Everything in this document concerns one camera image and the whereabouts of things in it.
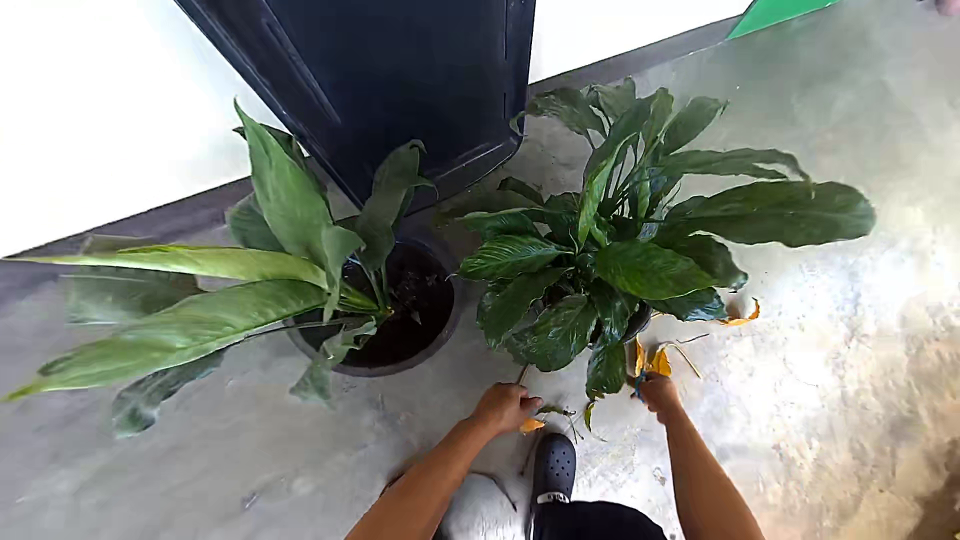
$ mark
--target yellow leaf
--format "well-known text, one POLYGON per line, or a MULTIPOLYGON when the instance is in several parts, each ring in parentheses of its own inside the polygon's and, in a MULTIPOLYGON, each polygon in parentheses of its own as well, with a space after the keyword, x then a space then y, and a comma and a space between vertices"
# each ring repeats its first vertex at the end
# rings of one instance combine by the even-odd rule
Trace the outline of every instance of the yellow leaf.
POLYGON ((646 354, 646 352, 643 350, 643 346, 640 345, 640 334, 639 334, 639 332, 636 334, 636 337, 634 338, 634 341, 635 341, 635 343, 636 343, 636 366, 634 367, 634 369, 635 369, 634 375, 635 375, 636 377, 639 377, 640 374, 643 373, 643 367, 644 367, 645 364, 647 363, 647 354, 646 354))
POLYGON ((669 343, 664 343, 657 348, 657 352, 654 354, 654 361, 651 362, 650 371, 654 373, 659 373, 664 377, 670 377, 670 374, 673 373, 673 370, 670 369, 670 360, 666 357, 666 346, 669 343))
POLYGON ((527 418, 526 420, 523 421, 523 425, 520 426, 520 432, 526 435, 531 431, 539 430, 543 426, 546 426, 546 424, 544 424, 540 420, 537 420, 536 418, 527 418))
POLYGON ((750 321, 753 321, 754 319, 756 319, 757 317, 760 316, 760 302, 759 302, 756 298, 754 298, 754 305, 755 305, 755 306, 754 306, 754 312, 751 313, 750 316, 747 317, 746 319, 744 319, 744 318, 737 318, 737 317, 730 317, 730 318, 728 318, 728 319, 726 319, 726 320, 721 320, 721 321, 718 321, 718 322, 719 322, 721 325, 728 326, 728 327, 738 327, 738 326, 740 326, 740 325, 745 325, 745 324, 749 323, 750 321))

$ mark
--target person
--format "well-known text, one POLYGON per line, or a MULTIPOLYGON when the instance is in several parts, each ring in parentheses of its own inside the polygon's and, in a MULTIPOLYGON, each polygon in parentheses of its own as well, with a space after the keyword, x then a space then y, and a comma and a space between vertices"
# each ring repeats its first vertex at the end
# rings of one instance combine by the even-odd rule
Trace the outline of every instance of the person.
MULTIPOLYGON (((639 384, 649 409, 666 427, 677 514, 686 540, 762 540, 763 534, 700 433, 687 417, 672 380, 649 374, 639 384)), ((496 436, 519 430, 542 405, 518 384, 499 383, 480 398, 423 461, 386 489, 347 540, 430 540, 467 476, 470 463, 496 436)), ((537 447, 531 499, 534 540, 664 538, 636 509, 616 503, 572 503, 576 454, 560 433, 537 447)))

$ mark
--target person's left hand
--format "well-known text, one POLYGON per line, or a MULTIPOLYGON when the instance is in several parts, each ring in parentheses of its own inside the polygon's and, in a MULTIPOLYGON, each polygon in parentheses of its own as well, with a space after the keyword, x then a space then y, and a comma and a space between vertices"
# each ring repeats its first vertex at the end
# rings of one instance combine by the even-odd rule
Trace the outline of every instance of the person's left hand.
POLYGON ((488 430, 491 437, 518 431, 523 421, 543 405, 541 398, 528 398, 527 389, 519 384, 498 382, 491 386, 470 418, 488 430))

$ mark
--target crocs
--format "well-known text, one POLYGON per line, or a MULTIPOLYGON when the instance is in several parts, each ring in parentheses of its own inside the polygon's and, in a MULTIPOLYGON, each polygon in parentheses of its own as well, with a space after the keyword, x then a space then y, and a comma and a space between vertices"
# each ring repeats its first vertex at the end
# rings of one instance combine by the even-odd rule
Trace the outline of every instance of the crocs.
POLYGON ((573 495, 577 453, 561 433, 547 433, 537 445, 532 503, 568 503, 573 495))

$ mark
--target hand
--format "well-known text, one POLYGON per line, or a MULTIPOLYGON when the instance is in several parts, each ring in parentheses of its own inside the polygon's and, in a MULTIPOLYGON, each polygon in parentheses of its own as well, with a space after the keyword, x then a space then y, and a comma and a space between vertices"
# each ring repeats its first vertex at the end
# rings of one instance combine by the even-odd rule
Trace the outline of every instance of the hand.
POLYGON ((491 437, 496 437, 518 431, 523 421, 542 405, 542 399, 527 397, 526 387, 498 382, 484 392, 470 418, 489 432, 491 437))
POLYGON ((680 394, 669 377, 659 373, 648 373, 647 380, 640 383, 640 395, 647 403, 650 412, 657 414, 657 421, 666 424, 678 414, 684 414, 684 406, 680 403, 680 394))

